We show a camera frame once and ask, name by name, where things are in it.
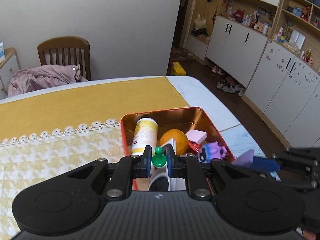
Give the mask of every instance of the purple toy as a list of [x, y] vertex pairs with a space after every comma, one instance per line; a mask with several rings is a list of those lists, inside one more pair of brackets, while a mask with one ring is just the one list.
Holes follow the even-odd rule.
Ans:
[[202, 163], [209, 163], [211, 159], [221, 159], [226, 157], [227, 150], [224, 146], [219, 146], [218, 142], [207, 143], [200, 149], [198, 159]]
[[254, 157], [254, 149], [250, 149], [235, 159], [232, 164], [238, 167], [249, 168], [252, 165]]

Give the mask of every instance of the picture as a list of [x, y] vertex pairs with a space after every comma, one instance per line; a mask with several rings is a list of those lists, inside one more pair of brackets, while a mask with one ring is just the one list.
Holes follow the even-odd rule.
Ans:
[[261, 15], [267, 15], [267, 9], [265, 8], [262, 8], [262, 7], [258, 7], [258, 13], [261, 14]]

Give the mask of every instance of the white table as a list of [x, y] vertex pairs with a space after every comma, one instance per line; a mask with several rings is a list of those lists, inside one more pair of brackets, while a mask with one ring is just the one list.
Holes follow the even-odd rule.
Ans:
[[[143, 78], [152, 77], [115, 78], [70, 84], [6, 98], [0, 100], [0, 104], [59, 90]], [[256, 156], [265, 156], [255, 140], [243, 127], [239, 120], [199, 80], [189, 76], [167, 76], [167, 79], [190, 106], [198, 106], [206, 112], [215, 127], [221, 133], [235, 157], [239, 157], [250, 148], [255, 149]]]

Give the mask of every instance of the white wall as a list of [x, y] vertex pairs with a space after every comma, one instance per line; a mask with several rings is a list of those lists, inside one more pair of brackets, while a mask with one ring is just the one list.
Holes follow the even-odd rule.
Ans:
[[92, 79], [164, 75], [180, 0], [0, 0], [0, 41], [21, 68], [40, 65], [37, 46], [58, 36], [90, 43]]

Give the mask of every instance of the green game piece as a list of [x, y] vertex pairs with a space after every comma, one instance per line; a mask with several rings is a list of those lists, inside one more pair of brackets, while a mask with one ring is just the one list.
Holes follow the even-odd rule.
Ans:
[[152, 157], [152, 164], [155, 167], [162, 167], [165, 165], [167, 162], [166, 156], [162, 153], [162, 148], [161, 147], [156, 147], [155, 148], [155, 155]]

